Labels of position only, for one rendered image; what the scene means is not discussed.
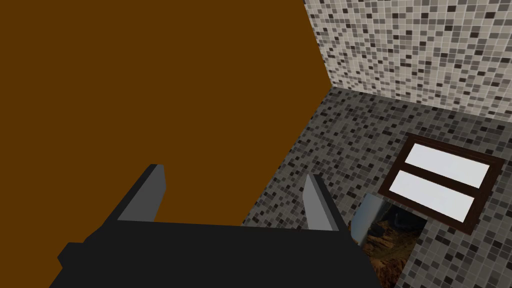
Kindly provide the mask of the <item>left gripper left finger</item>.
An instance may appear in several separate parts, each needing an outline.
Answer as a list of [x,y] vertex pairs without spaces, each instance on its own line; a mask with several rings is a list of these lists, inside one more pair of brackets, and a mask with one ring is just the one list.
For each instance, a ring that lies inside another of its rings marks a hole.
[[150,164],[108,215],[105,222],[153,222],[161,206],[166,187],[164,166]]

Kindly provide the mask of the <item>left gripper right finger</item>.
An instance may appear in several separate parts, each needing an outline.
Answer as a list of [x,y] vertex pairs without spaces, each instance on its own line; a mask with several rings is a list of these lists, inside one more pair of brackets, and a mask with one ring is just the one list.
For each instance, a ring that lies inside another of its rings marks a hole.
[[306,175],[302,201],[310,230],[348,231],[332,194],[319,174]]

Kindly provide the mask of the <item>dark framed window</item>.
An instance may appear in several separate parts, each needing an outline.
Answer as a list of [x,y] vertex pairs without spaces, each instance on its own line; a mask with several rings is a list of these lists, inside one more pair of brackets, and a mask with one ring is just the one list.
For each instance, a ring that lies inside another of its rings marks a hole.
[[472,234],[504,159],[410,132],[406,137],[378,192]]

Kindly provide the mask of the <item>landscape picture on wall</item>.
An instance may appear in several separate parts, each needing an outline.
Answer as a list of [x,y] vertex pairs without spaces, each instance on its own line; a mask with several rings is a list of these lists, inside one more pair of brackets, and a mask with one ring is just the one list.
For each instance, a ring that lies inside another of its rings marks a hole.
[[382,288],[395,288],[427,220],[376,195],[366,194],[348,224]]

